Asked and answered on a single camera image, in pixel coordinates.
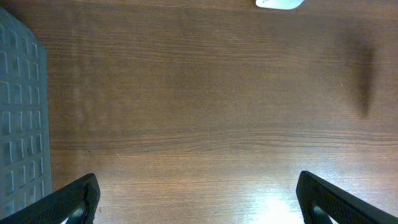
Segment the plastic bin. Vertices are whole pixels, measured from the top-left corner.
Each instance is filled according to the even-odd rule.
[[[0,7],[0,219],[52,192],[43,45]]]

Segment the white object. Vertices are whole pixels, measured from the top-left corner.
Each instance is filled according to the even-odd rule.
[[[269,9],[290,10],[297,8],[303,2],[304,0],[256,0],[256,5]]]

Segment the grid pattern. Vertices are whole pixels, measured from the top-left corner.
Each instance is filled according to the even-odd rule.
[[[0,219],[52,191],[45,60],[31,31],[0,8]]]

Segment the wood grain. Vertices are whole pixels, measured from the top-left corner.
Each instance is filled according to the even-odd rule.
[[[96,223],[302,223],[301,170],[398,216],[398,2],[0,4],[47,49],[53,186],[94,172]]]

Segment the wooden table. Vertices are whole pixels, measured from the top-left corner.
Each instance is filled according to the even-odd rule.
[[[398,216],[398,2],[2,1],[48,53],[53,186],[96,223],[302,223],[309,170]]]

